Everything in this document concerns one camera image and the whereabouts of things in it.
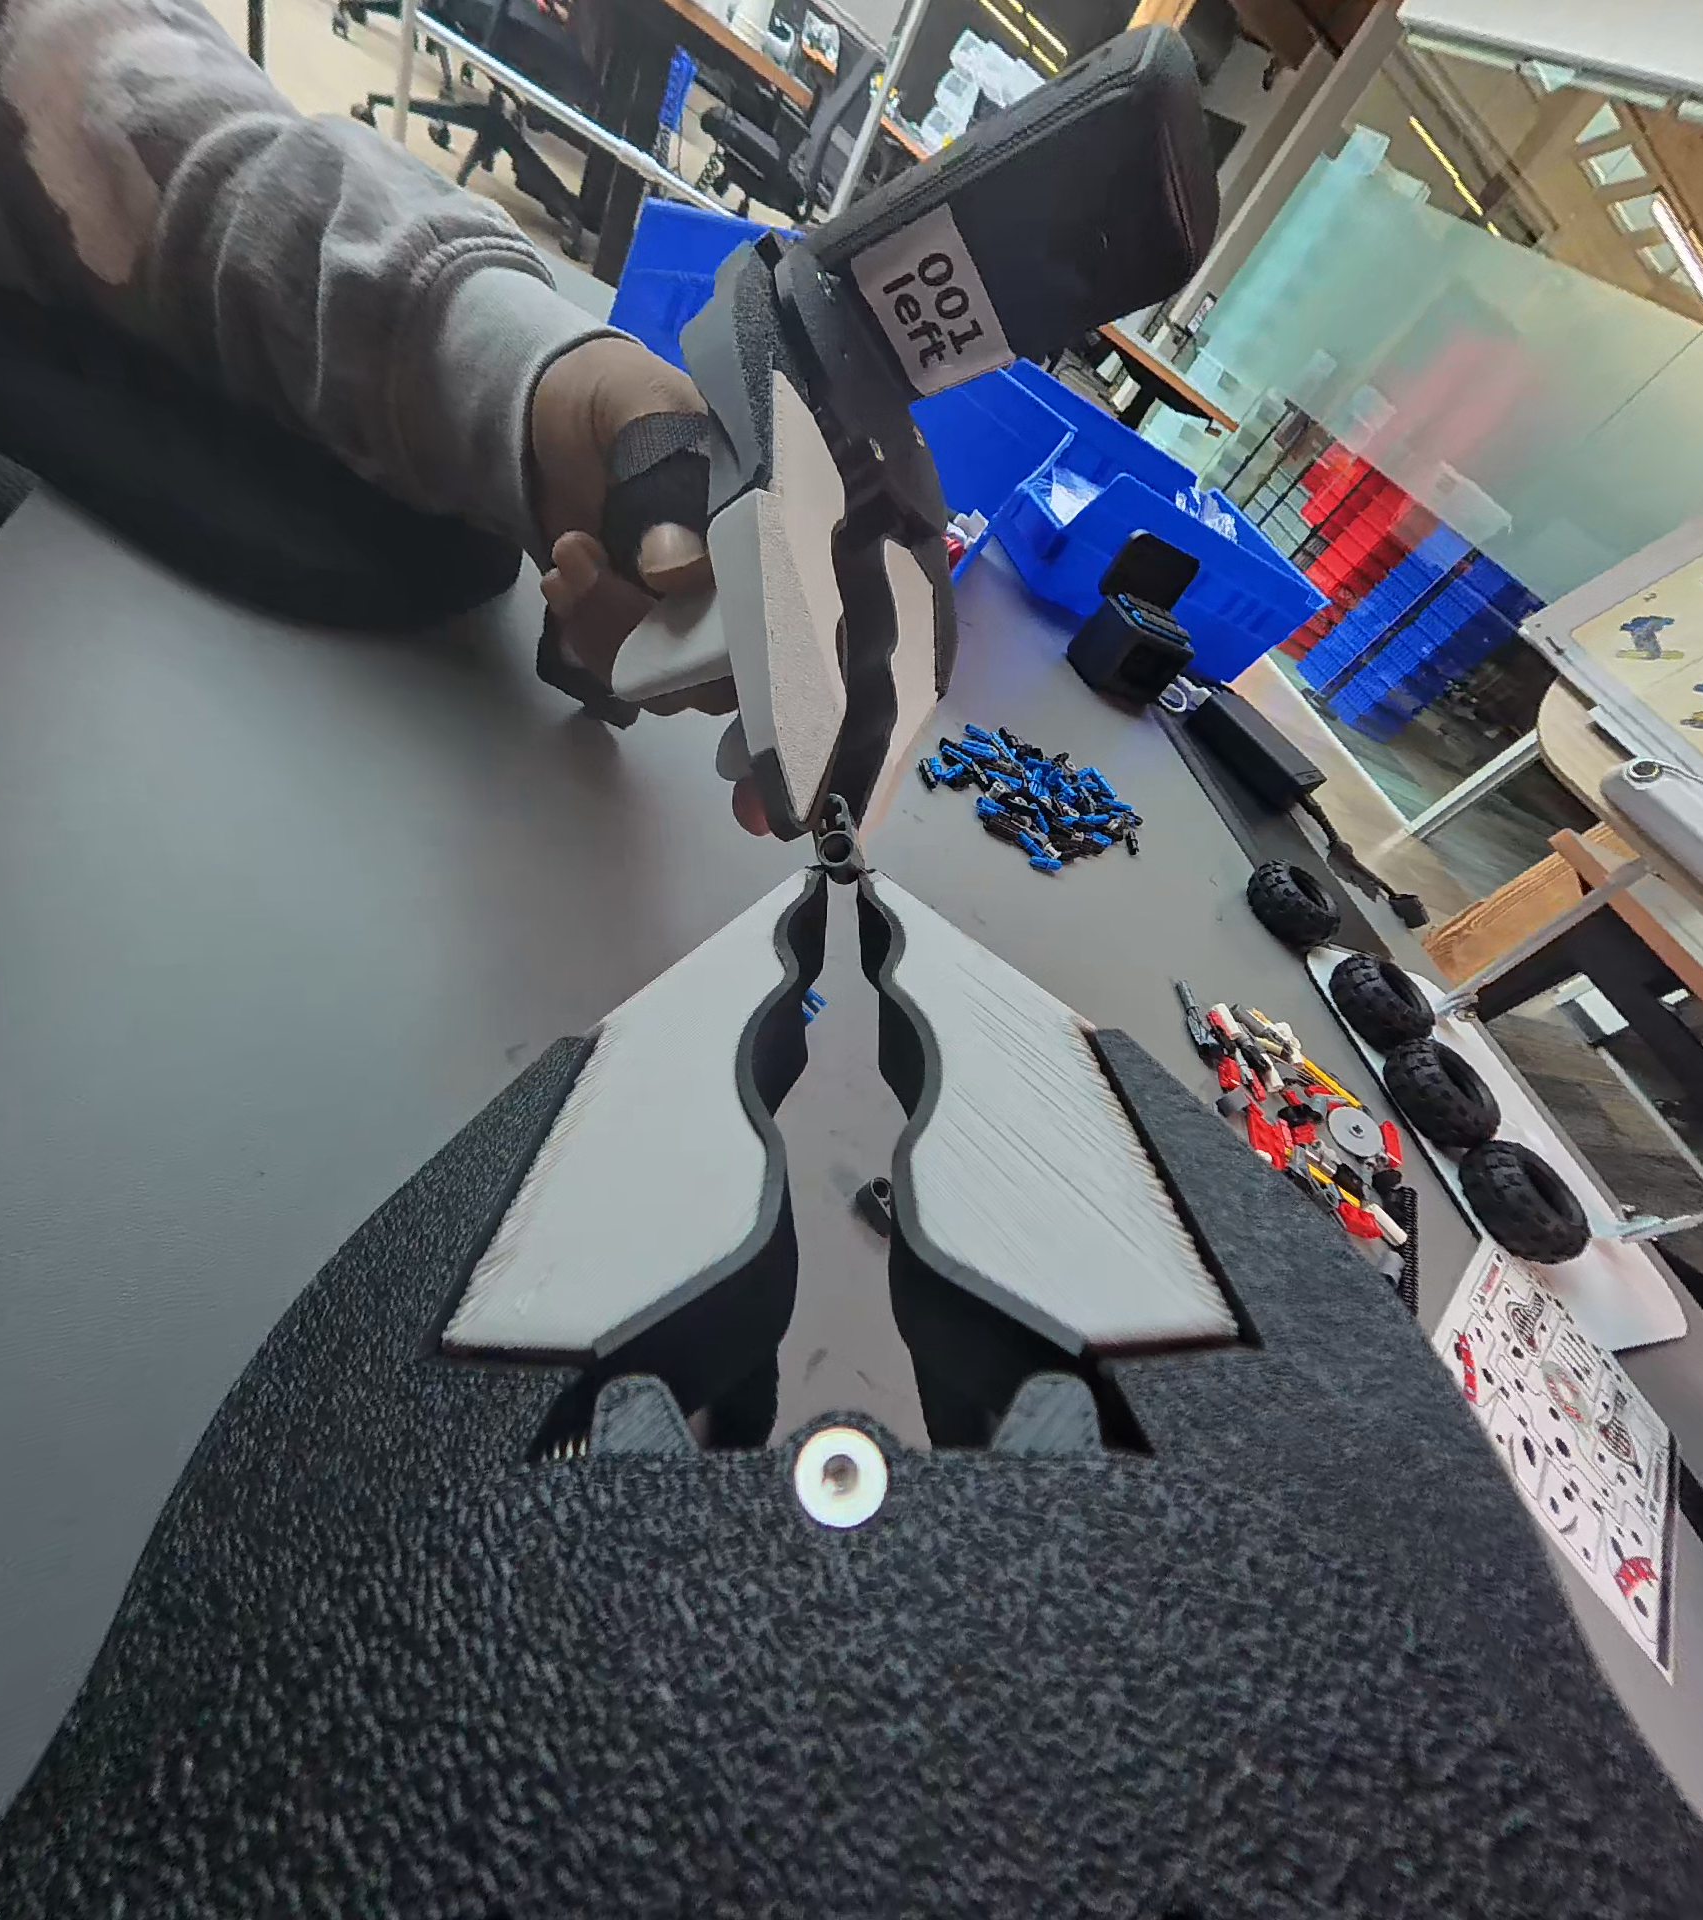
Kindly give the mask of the black toy tire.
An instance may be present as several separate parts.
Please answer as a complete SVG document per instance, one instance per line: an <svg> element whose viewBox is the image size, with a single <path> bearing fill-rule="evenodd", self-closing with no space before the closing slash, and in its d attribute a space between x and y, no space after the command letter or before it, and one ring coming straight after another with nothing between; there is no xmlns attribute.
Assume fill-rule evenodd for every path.
<svg viewBox="0 0 1703 1920"><path fill-rule="evenodd" d="M1494 1137L1458 1163L1464 1199L1504 1251L1538 1265L1584 1255L1592 1228L1578 1193L1534 1147Z"/></svg>
<svg viewBox="0 0 1703 1920"><path fill-rule="evenodd" d="M1324 948L1342 930L1344 914L1338 901L1316 875L1292 862L1258 864L1248 877L1246 894L1256 922L1294 951Z"/></svg>
<svg viewBox="0 0 1703 1920"><path fill-rule="evenodd" d="M1460 1157L1500 1132L1502 1109L1468 1057L1426 1035L1384 1056L1384 1085L1416 1134Z"/></svg>
<svg viewBox="0 0 1703 1920"><path fill-rule="evenodd" d="M1352 951L1328 975L1328 994L1344 1023L1370 1048L1392 1054L1436 1032L1432 1001L1396 962Z"/></svg>

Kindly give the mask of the pile of blue black pins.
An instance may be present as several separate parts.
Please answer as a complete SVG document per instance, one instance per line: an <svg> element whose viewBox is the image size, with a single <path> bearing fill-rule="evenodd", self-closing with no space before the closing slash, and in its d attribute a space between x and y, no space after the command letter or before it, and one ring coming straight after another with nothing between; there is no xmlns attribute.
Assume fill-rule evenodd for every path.
<svg viewBox="0 0 1703 1920"><path fill-rule="evenodd" d="M930 793L968 798L984 834L1056 875L1106 854L1140 857L1146 815L1098 765L1046 751L1008 727L964 724L918 755L914 778Z"/></svg>

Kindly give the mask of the black power adapter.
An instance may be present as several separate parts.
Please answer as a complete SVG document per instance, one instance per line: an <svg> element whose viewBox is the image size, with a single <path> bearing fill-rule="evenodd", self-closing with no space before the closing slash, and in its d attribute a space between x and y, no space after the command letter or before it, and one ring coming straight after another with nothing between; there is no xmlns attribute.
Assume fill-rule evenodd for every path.
<svg viewBox="0 0 1703 1920"><path fill-rule="evenodd" d="M1228 683L1208 687L1188 712L1186 726L1266 810L1312 804L1326 781L1324 770Z"/></svg>

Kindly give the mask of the person's left forearm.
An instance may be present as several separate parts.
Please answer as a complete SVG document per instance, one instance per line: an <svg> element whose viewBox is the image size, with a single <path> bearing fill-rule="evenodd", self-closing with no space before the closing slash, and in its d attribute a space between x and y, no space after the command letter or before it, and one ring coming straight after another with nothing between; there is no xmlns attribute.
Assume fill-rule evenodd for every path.
<svg viewBox="0 0 1703 1920"><path fill-rule="evenodd" d="M534 395L612 333L502 207L295 108L201 3L0 3L0 287L528 551Z"/></svg>

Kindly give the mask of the person's left hand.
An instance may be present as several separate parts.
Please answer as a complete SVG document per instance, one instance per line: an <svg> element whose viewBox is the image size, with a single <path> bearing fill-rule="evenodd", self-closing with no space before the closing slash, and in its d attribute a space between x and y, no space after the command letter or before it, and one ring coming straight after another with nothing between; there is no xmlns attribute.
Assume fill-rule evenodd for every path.
<svg viewBox="0 0 1703 1920"><path fill-rule="evenodd" d="M708 410L694 381L648 347L596 338L560 354L528 408L528 494L550 549L542 563L556 657L584 691L612 691L632 632L668 598L714 585L706 541L710 484L686 484L688 519L620 506L620 540L606 543L606 508L624 492L616 456L642 419L684 418L704 435Z"/></svg>

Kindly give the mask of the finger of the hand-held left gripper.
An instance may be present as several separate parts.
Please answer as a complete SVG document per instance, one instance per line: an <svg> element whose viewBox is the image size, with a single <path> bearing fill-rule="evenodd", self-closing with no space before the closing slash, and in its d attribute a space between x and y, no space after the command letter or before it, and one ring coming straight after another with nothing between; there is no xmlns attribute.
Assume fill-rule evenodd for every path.
<svg viewBox="0 0 1703 1920"><path fill-rule="evenodd" d="M804 394L768 376L768 478L712 516L720 621L768 829L808 835L850 715L834 541L846 487Z"/></svg>
<svg viewBox="0 0 1703 1920"><path fill-rule="evenodd" d="M952 677L950 568L926 568L926 555L928 548L882 535L854 541L838 562L848 710L836 793L858 834L882 820Z"/></svg>

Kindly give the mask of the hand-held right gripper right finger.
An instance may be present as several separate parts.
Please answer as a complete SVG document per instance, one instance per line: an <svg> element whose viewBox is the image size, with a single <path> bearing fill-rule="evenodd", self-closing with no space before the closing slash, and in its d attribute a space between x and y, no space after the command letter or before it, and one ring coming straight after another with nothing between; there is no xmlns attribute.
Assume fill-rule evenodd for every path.
<svg viewBox="0 0 1703 1920"><path fill-rule="evenodd" d="M1080 1360L1232 1343L1240 1320L1094 1028L894 877L858 884L896 1292Z"/></svg>

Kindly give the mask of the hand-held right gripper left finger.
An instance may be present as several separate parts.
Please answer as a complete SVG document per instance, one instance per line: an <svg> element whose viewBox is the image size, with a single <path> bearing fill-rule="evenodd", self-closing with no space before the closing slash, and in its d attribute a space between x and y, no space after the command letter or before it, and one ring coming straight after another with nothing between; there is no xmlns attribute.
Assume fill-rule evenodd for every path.
<svg viewBox="0 0 1703 1920"><path fill-rule="evenodd" d="M774 1347L798 1246L780 1107L810 1063L830 884L802 867L600 1019L442 1343L720 1363Z"/></svg>

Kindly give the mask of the white sticker sheet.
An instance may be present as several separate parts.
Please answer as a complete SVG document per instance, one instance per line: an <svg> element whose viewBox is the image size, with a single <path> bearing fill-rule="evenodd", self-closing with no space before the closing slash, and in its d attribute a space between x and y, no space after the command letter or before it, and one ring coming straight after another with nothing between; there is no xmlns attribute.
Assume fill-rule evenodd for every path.
<svg viewBox="0 0 1703 1920"><path fill-rule="evenodd" d="M1482 1243L1434 1347L1542 1536L1676 1680L1680 1446L1528 1264Z"/></svg>

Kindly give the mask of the large blue plastic bin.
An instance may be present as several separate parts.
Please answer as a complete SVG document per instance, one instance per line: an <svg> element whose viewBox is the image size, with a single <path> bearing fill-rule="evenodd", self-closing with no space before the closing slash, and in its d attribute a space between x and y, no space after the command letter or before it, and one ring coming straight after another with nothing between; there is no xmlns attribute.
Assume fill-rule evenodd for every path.
<svg viewBox="0 0 1703 1920"><path fill-rule="evenodd" d="M1058 518L1056 480L1074 475L1064 466L1030 475L992 522L1010 563L1040 599L1090 617L1120 548L1150 533L1198 563L1172 614L1194 642L1200 672L1224 681L1326 606L1320 588L1248 516L1222 492L1200 489L1186 468L1084 480L1076 511Z"/></svg>

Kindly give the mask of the black battery charger case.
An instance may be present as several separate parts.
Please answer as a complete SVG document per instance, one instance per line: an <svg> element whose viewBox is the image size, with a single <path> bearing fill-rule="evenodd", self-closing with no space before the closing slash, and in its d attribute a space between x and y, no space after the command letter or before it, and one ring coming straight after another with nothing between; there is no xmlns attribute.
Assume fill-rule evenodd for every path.
<svg viewBox="0 0 1703 1920"><path fill-rule="evenodd" d="M1198 574L1194 555L1136 530L1106 563L1098 602L1066 649L1078 677L1134 707L1158 701L1196 660L1176 609Z"/></svg>

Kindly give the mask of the stack of red blue bins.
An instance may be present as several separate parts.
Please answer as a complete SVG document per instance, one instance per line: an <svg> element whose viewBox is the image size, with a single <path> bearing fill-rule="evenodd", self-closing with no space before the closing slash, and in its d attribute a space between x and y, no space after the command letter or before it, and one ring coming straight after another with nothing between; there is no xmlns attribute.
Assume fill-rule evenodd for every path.
<svg viewBox="0 0 1703 1920"><path fill-rule="evenodd" d="M1392 741L1522 635L1542 598L1342 441L1296 481L1296 568L1324 606L1280 652L1332 717Z"/></svg>

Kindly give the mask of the black office chair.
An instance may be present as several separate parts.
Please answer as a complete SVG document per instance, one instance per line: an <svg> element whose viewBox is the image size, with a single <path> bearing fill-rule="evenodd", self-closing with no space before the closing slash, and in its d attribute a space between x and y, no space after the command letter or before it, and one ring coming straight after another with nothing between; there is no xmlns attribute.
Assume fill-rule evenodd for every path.
<svg viewBox="0 0 1703 1920"><path fill-rule="evenodd" d="M578 64L574 38L542 3L448 2L422 3L420 10L574 105L588 92L590 70ZM414 102L410 112L424 115L432 144L444 152L456 129L474 136L456 182L468 186L474 171L492 173L496 162L506 159L520 193L550 213L564 251L578 257L584 239L578 191L532 140L534 132L558 132L558 125L514 87L478 73L468 62L454 64L444 39L424 33L422 44L436 60L440 87L432 99Z"/></svg>

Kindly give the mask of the pile of red black parts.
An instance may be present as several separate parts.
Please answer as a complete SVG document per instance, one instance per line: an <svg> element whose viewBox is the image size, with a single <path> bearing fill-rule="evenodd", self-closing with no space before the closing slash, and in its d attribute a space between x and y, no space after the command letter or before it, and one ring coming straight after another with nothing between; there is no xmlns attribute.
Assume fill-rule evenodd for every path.
<svg viewBox="0 0 1703 1920"><path fill-rule="evenodd" d="M1392 1120L1320 1068L1296 1028L1234 1001L1208 1001L1182 975L1174 994L1218 1113L1372 1259L1412 1313L1420 1307L1418 1193Z"/></svg>

